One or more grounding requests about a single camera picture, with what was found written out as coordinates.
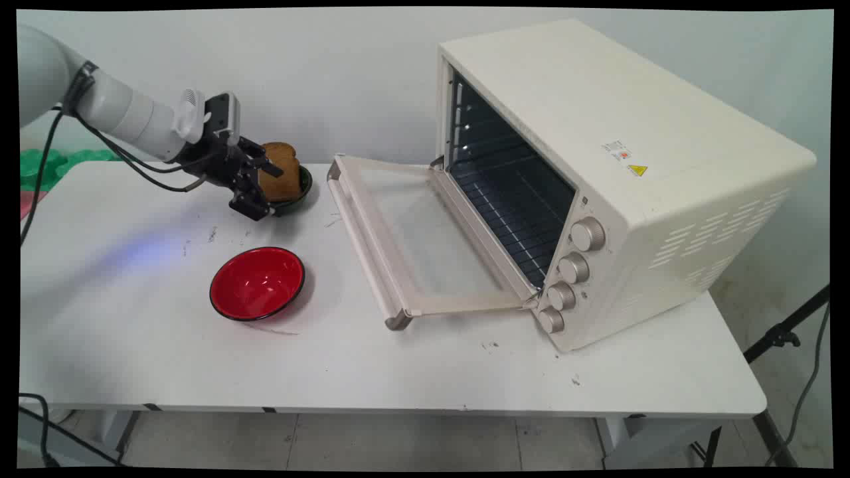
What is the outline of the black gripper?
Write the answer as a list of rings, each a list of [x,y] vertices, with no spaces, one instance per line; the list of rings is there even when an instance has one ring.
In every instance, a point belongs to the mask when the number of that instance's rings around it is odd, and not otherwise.
[[[259,185],[258,170],[276,178],[284,173],[268,159],[263,146],[244,137],[231,145],[215,134],[204,136],[197,144],[184,144],[177,163],[182,172],[197,178],[177,191],[188,193],[204,183],[224,187],[233,193],[228,202],[230,209],[254,221],[267,217],[271,211]]]

